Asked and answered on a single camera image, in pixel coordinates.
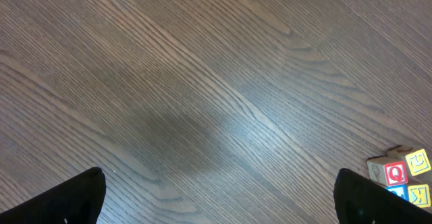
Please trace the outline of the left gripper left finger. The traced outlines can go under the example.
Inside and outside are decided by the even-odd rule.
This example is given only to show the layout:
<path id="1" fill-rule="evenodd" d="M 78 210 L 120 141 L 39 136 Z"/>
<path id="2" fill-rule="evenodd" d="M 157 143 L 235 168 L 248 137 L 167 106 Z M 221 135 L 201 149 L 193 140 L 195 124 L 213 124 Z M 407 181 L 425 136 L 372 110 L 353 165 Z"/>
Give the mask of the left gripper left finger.
<path id="1" fill-rule="evenodd" d="M 105 175 L 92 167 L 1 213 L 1 224 L 95 224 L 106 194 Z"/>

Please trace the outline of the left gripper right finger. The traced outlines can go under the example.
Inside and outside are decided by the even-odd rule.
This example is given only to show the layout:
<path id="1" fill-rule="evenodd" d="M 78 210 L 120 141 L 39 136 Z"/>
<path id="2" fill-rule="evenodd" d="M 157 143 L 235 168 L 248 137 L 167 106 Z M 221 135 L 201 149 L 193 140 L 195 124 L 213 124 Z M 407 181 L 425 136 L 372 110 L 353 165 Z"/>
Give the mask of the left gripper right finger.
<path id="1" fill-rule="evenodd" d="M 340 224 L 431 224 L 431 213 L 347 168 L 336 177 L 333 197 Z"/>

